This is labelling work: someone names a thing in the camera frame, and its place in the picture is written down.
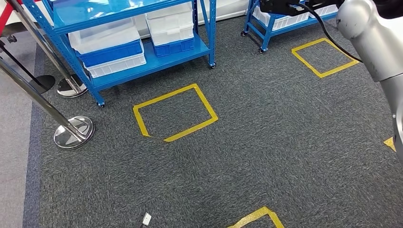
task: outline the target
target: black cable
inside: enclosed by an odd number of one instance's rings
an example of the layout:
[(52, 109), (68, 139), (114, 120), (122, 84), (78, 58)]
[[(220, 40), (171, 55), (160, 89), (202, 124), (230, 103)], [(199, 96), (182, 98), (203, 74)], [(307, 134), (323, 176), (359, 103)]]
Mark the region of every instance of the black cable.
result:
[(318, 20), (320, 26), (322, 27), (323, 32), (325, 33), (325, 35), (327, 36), (327, 38), (329, 38), (329, 40), (334, 43), (334, 45), (336, 45), (336, 47), (338, 47), (342, 52), (344, 52), (346, 55), (350, 56), (351, 58), (357, 60), (358, 62), (362, 63), (362, 60), (360, 60), (359, 58), (351, 55), (348, 51), (346, 51), (344, 48), (342, 48), (339, 44), (336, 43), (336, 41), (330, 36), (330, 34), (328, 33), (328, 31), (326, 30), (325, 24), (323, 23), (323, 20), (320, 18), (320, 16), (311, 8), (309, 8), (308, 6), (301, 4), (301, 3), (296, 3), (293, 5), (297, 5), (300, 6), (302, 8), (304, 8), (306, 11), (310, 12), (312, 15), (315, 16), (315, 18)]

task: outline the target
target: white plastic storage bin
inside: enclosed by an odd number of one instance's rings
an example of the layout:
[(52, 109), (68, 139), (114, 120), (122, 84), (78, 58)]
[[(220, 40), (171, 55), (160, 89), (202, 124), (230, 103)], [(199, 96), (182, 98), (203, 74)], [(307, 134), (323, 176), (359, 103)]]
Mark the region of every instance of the white plastic storage bin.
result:
[[(256, 17), (258, 20), (260, 20), (266, 26), (269, 25), (270, 14), (263, 13), (262, 11), (260, 11), (259, 6), (257, 6), (255, 8), (255, 10), (253, 11), (252, 15), (254, 17)], [(284, 16), (284, 17), (281, 17), (279, 19), (275, 19), (272, 31), (279, 30), (279, 29), (285, 28), (285, 27), (290, 26), (290, 25), (295, 25), (295, 24), (300, 23), (302, 21), (306, 21), (306, 20), (308, 20), (308, 16), (309, 16), (309, 13), (303, 13), (303, 14), (293, 16), (293, 17)]]
[(315, 10), (315, 12), (319, 16), (324, 16), (324, 15), (327, 15), (327, 14), (335, 13), (337, 11), (338, 11), (338, 8), (337, 8), (336, 5), (325, 6), (323, 8)]
[(145, 57), (144, 57), (144, 47), (143, 43), (141, 43), (141, 49), (143, 50), (142, 53), (129, 56), (126, 58), (117, 59), (114, 61), (110, 61), (107, 63), (102, 63), (99, 65), (86, 67), (84, 66), (93, 78), (105, 76), (108, 74), (113, 74), (122, 70), (127, 70), (133, 67), (138, 67), (141, 65), (146, 64)]
[(71, 32), (70, 45), (80, 54), (126, 44), (140, 38), (133, 18)]
[(188, 26), (193, 23), (192, 3), (186, 2), (152, 11), (146, 13), (145, 18), (151, 33)]
[(177, 27), (173, 29), (164, 29), (159, 31), (150, 29), (150, 33), (151, 33), (151, 39), (153, 40), (155, 46), (179, 40), (190, 39), (194, 37), (193, 23), (182, 27)]

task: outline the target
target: blue plastic storage bin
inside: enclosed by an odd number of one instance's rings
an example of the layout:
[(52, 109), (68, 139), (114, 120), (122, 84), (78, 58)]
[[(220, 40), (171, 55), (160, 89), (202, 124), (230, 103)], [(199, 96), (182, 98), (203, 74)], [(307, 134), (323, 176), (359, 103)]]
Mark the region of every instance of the blue plastic storage bin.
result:
[(157, 57), (167, 56), (173, 53), (191, 50), (194, 48), (194, 38), (178, 40), (171, 43), (155, 46), (154, 52)]
[(110, 62), (113, 60), (134, 56), (143, 52), (140, 45), (141, 40), (121, 44), (114, 47), (108, 47), (102, 50), (93, 51), (86, 54), (80, 54), (76, 51), (76, 56), (84, 62), (86, 67), (92, 67), (98, 64)]

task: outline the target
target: yellow tape square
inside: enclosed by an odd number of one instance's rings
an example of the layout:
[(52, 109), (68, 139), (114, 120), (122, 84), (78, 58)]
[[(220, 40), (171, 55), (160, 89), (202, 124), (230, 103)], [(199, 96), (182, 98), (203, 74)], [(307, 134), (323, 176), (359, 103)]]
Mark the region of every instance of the yellow tape square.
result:
[(280, 219), (277, 217), (277, 214), (267, 207), (262, 207), (259, 210), (256, 210), (247, 216), (243, 217), (241, 220), (239, 220), (237, 223), (234, 225), (227, 227), (227, 228), (241, 228), (246, 226), (247, 224), (258, 220), (259, 218), (268, 215), (271, 218), (271, 221), (273, 221), (274, 226), (276, 228), (284, 228), (283, 224), (281, 223)]
[(209, 102), (207, 101), (206, 97), (204, 96), (204, 94), (202, 93), (202, 91), (200, 90), (200, 88), (197, 86), (197, 84), (191, 84), (191, 85), (185, 86), (185, 87), (183, 87), (183, 88), (181, 88), (181, 89), (172, 91), (172, 92), (167, 93), (167, 94), (165, 94), (165, 95), (162, 95), (162, 96), (156, 97), (156, 98), (154, 98), (154, 99), (151, 99), (151, 100), (149, 100), (149, 101), (143, 102), (143, 103), (141, 103), (141, 104), (136, 104), (136, 105), (133, 107), (133, 112), (134, 112), (134, 116), (135, 116), (135, 118), (136, 118), (136, 120), (137, 120), (137, 123), (139, 124), (141, 133), (142, 133), (144, 136), (151, 137), (151, 136), (148, 134), (148, 131), (147, 131), (146, 127), (145, 127), (144, 121), (143, 121), (143, 119), (142, 119), (142, 117), (141, 117), (141, 115), (140, 115), (140, 112), (139, 112), (139, 109), (140, 109), (140, 108), (145, 107), (145, 106), (147, 106), (147, 105), (154, 104), (154, 103), (159, 102), (159, 101), (162, 101), (162, 100), (164, 100), (164, 99), (166, 99), (166, 98), (169, 98), (169, 97), (171, 97), (171, 96), (174, 96), (174, 95), (176, 95), (176, 94), (178, 94), (178, 93), (185, 92), (185, 91), (190, 90), (190, 89), (194, 89), (194, 90), (196, 91), (196, 93), (197, 93), (197, 95), (199, 96), (201, 102), (204, 104), (204, 106), (206, 107), (207, 111), (209, 112), (209, 114), (210, 114), (210, 116), (211, 116), (211, 119), (206, 120), (206, 121), (204, 121), (203, 123), (200, 123), (200, 124), (198, 124), (198, 125), (196, 125), (196, 126), (193, 126), (193, 127), (189, 128), (189, 129), (187, 129), (187, 130), (184, 130), (184, 131), (182, 131), (182, 132), (179, 132), (179, 133), (177, 133), (177, 134), (174, 134), (174, 135), (172, 135), (172, 136), (170, 136), (170, 137), (164, 139), (164, 141), (165, 141), (165, 142), (172, 142), (172, 141), (174, 141), (174, 140), (177, 140), (177, 139), (179, 139), (179, 138), (182, 138), (182, 137), (184, 137), (185, 135), (188, 135), (188, 134), (190, 134), (190, 133), (192, 133), (192, 132), (195, 132), (195, 131), (197, 131), (197, 130), (199, 130), (199, 129), (201, 129), (201, 128), (203, 128), (203, 127), (205, 127), (205, 126), (207, 126), (207, 125), (210, 125), (210, 124), (212, 124), (213, 122), (217, 121), (217, 120), (218, 120), (218, 116), (217, 116), (216, 113), (214, 112), (213, 108), (211, 107), (211, 105), (210, 105)]
[[(307, 48), (307, 47), (309, 47), (309, 46), (318, 44), (318, 43), (323, 42), (323, 41), (324, 41), (324, 42), (327, 42), (328, 44), (330, 44), (331, 46), (333, 46), (334, 48), (336, 48), (337, 50), (339, 50), (341, 53), (343, 53), (345, 56), (347, 56), (349, 59), (351, 59), (351, 62), (346, 63), (346, 64), (344, 64), (344, 65), (342, 65), (342, 66), (338, 66), (338, 67), (336, 67), (336, 68), (334, 68), (334, 69), (331, 69), (331, 70), (329, 70), (329, 71), (320, 73), (318, 70), (316, 70), (312, 65), (310, 65), (306, 60), (303, 59), (303, 57), (301, 57), (301, 56), (297, 53), (297, 51), (299, 51), (299, 50), (302, 50), (302, 49), (304, 49), (304, 48)], [(324, 77), (326, 77), (326, 76), (329, 76), (329, 75), (331, 75), (331, 74), (334, 74), (334, 73), (336, 73), (336, 72), (338, 72), (338, 71), (344, 70), (344, 69), (346, 69), (346, 68), (349, 68), (349, 67), (351, 67), (351, 66), (353, 66), (353, 65), (355, 65), (355, 64), (357, 64), (357, 63), (359, 63), (357, 60), (351, 58), (350, 56), (348, 56), (348, 55), (346, 55), (344, 52), (342, 52), (338, 47), (336, 47), (336, 45), (334, 45), (330, 40), (328, 40), (328, 39), (326, 39), (326, 38), (321, 38), (321, 39), (318, 39), (318, 40), (309, 42), (309, 43), (307, 43), (307, 44), (301, 45), (301, 46), (299, 46), (299, 47), (295, 47), (295, 48), (293, 48), (293, 49), (291, 50), (291, 53), (292, 53), (293, 55), (295, 55), (295, 57), (297, 57), (301, 62), (303, 62), (309, 69), (311, 69), (311, 70), (314, 72), (314, 74), (317, 75), (319, 78), (324, 78)]]

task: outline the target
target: gray floor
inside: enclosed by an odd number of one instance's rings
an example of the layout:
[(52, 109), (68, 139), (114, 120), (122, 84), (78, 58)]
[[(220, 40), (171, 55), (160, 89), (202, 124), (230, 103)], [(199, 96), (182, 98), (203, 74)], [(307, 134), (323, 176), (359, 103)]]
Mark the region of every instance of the gray floor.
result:
[[(26, 32), (15, 36), (18, 43), (2, 38), (6, 48), (34, 73), (35, 41)], [(5, 53), (0, 55), (24, 74)], [(32, 102), (3, 72), (0, 81), (0, 227), (18, 228), (22, 227)]]
[[(27, 177), (25, 208), (33, 210), (24, 226), (133, 227), (147, 211), (152, 228), (219, 228), (267, 206), (286, 227), (402, 227), (403, 169), (383, 145), (393, 131), (379, 85), (361, 64), (319, 79), (297, 60), (292, 48), (324, 37), (318, 25), (274, 37), (261, 55), (259, 39), (240, 36), (243, 22), (217, 24), (214, 70), (199, 58), (113, 87), (101, 93), (105, 108), (90, 94), (46, 93), (66, 116), (89, 116), (97, 129), (67, 152), (52, 142), (57, 124), (38, 119), (41, 156), (30, 151), (40, 163), (38, 176)], [(325, 71), (346, 61), (332, 50), (300, 55)], [(49, 61), (43, 67), (57, 75)], [(218, 121), (162, 141), (208, 118), (189, 91), (140, 109), (154, 136), (143, 137), (133, 105), (192, 83)], [(270, 226), (267, 218), (248, 225)]]

